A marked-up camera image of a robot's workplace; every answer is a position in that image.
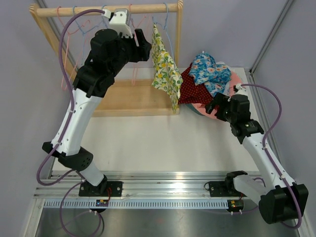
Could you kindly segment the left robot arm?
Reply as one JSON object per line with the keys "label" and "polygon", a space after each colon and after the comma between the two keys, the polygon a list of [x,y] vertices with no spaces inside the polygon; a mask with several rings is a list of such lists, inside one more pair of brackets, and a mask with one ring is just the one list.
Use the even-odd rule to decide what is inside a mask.
{"label": "left robot arm", "polygon": [[93,154],[81,146],[84,132],[97,106],[105,97],[115,77],[128,62],[148,61],[151,44],[142,29],[123,36],[112,29],[95,33],[91,50],[73,82],[72,99],[61,127],[42,149],[65,167],[84,179],[82,187],[88,196],[102,196],[107,191],[107,177],[96,167]]}

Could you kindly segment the pink skirt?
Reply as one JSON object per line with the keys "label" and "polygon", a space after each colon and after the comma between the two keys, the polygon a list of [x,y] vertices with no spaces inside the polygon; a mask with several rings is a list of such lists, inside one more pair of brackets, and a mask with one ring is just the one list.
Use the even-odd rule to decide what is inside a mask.
{"label": "pink skirt", "polygon": [[[233,87],[239,83],[240,84],[242,83],[242,80],[237,75],[237,73],[235,73],[235,72],[231,72],[231,73],[232,73],[232,79],[231,79],[229,85],[226,86],[227,93],[229,96],[232,96],[235,93]],[[211,118],[211,119],[216,119],[216,116],[215,116],[215,114],[217,113],[216,109],[214,109],[211,114],[208,114],[205,112],[205,105],[204,104],[193,103],[193,104],[189,104],[188,106],[197,114],[200,114],[202,116],[206,116],[206,117]]]}

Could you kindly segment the red polka dot skirt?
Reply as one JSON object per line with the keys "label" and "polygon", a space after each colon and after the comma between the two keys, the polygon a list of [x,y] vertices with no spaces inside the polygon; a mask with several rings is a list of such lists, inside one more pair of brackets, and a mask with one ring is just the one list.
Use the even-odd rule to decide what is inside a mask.
{"label": "red polka dot skirt", "polygon": [[204,84],[195,85],[194,78],[189,75],[192,64],[181,73],[183,82],[180,87],[180,98],[178,104],[208,104],[213,97]]}

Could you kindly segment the white skirt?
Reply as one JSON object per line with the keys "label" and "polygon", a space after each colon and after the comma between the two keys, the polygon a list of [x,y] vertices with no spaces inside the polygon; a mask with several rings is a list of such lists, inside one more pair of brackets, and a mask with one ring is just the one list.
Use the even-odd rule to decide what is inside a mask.
{"label": "white skirt", "polygon": [[218,61],[218,62],[216,62],[216,64],[218,64],[218,65],[220,65],[220,66],[223,66],[223,67],[229,69],[231,72],[234,72],[234,69],[233,69],[232,67],[228,66],[228,65],[227,65],[225,62],[223,62],[223,61]]}

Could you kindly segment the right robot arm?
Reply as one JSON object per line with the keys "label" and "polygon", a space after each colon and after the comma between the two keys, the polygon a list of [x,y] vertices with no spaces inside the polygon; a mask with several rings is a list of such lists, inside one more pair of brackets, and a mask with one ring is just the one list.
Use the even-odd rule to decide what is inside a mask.
{"label": "right robot arm", "polygon": [[230,124],[232,134],[250,154],[264,180],[261,185],[245,171],[230,172],[225,178],[225,192],[250,198],[268,224],[296,219],[295,228],[298,228],[302,223],[308,189],[304,184],[298,185],[277,160],[261,125],[251,118],[248,97],[217,93],[205,110],[208,114],[216,110],[216,118]]}

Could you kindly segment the blue floral skirt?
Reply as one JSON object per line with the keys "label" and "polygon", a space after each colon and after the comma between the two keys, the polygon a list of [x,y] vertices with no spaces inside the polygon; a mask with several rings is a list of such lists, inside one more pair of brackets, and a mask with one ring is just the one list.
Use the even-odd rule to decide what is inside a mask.
{"label": "blue floral skirt", "polygon": [[228,95],[232,73],[226,64],[217,64],[207,52],[194,58],[189,75],[195,85],[204,85],[211,96],[217,93]]}

